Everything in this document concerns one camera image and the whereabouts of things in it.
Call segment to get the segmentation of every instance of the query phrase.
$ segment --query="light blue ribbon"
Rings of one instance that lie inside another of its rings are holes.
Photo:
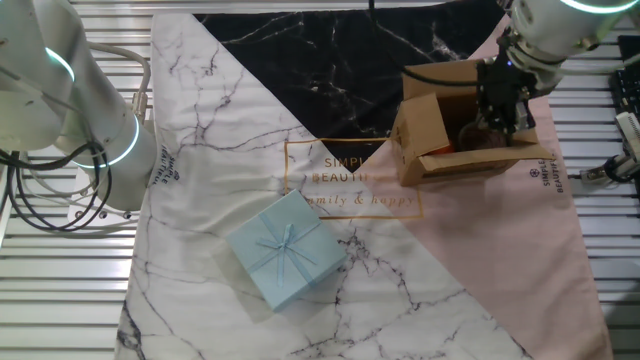
[[[318,259],[316,259],[313,255],[309,254],[308,252],[297,247],[295,243],[298,240],[302,239],[305,235],[310,233],[313,229],[317,228],[320,225],[320,221],[318,221],[317,223],[311,226],[308,226],[307,228],[305,228],[304,230],[300,231],[295,235],[293,234],[293,224],[289,224],[284,229],[284,235],[282,236],[282,239],[279,240],[278,233],[275,227],[273,226],[273,224],[271,223],[271,221],[269,221],[269,219],[264,214],[260,214],[259,217],[260,217],[260,220],[262,220],[264,225],[267,227],[267,229],[269,229],[271,236],[273,236],[273,238],[276,241],[271,241],[264,238],[261,238],[257,241],[258,245],[266,246],[268,248],[273,249],[273,251],[265,255],[265,257],[263,257],[260,261],[255,263],[249,269],[247,269],[247,271],[251,274],[254,271],[266,265],[269,261],[273,260],[273,258],[277,256],[278,257],[278,286],[283,287],[284,286],[284,256],[286,254],[289,257],[289,259],[291,259],[291,262],[293,262],[293,265],[296,266],[296,268],[298,269],[302,277],[304,277],[304,279],[307,280],[309,285],[315,286],[316,282],[313,281],[313,277],[311,277],[311,274],[309,274],[309,272],[304,267],[302,262],[300,262],[300,259],[298,259],[298,256],[296,254],[311,261],[311,263],[313,263],[314,265],[318,264]]]

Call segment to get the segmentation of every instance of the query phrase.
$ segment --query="marble pattern cloth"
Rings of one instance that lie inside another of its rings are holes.
[[[193,16],[156,16],[152,44],[161,148],[117,359],[529,358],[399,220],[327,221],[347,262],[273,314],[224,235],[283,195],[284,142],[315,137]]]
[[[384,44],[399,63],[424,64],[468,58],[503,14],[492,2],[466,0],[379,9],[378,20]],[[389,136],[402,101],[402,80],[382,52],[366,12],[196,18],[313,136]],[[376,149],[361,149],[360,155],[366,158]],[[349,156],[340,147],[329,150]]]

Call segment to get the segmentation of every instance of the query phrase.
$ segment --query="black marble pattern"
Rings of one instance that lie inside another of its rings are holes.
[[[466,59],[504,15],[490,0],[377,11],[385,46],[406,65]],[[368,12],[196,18],[314,136],[389,135],[402,101],[402,80],[381,50]]]

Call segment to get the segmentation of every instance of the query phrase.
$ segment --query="gift box lid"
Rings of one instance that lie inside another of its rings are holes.
[[[290,234],[286,231],[288,225],[291,225]],[[293,251],[293,256],[283,257],[282,270],[277,256],[267,260],[277,250],[261,243],[280,244],[283,237],[290,235],[295,239],[301,232],[304,236],[292,244],[292,249],[299,252]],[[251,218],[226,238],[267,303],[276,311],[335,271],[346,259],[344,248],[297,190]],[[305,272],[312,284],[305,277]],[[278,282],[279,273],[282,286]]]

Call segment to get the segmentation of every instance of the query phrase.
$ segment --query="metal slatted table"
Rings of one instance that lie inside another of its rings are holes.
[[[150,55],[152,14],[157,12],[247,12],[256,9],[361,8],[346,1],[75,0],[90,41],[122,46]],[[436,1],[395,2],[421,5]],[[596,51],[570,60],[573,67],[620,62],[616,39],[637,34],[621,22]],[[96,54],[111,82],[130,100],[142,77],[132,61]],[[149,112],[153,92],[149,93]],[[604,76],[568,76],[550,103],[569,174],[601,165],[620,152],[621,138]],[[55,149],[31,154],[59,156]],[[71,191],[77,169],[47,175]],[[35,181],[32,189],[47,194]],[[640,359],[640,203],[633,184],[590,189],[573,180],[575,203],[584,232],[616,360]],[[66,222],[67,208],[34,201],[53,223]],[[135,226],[106,235],[57,237],[30,228],[12,215],[0,249],[0,359],[106,360],[113,358],[116,328],[125,297]]]

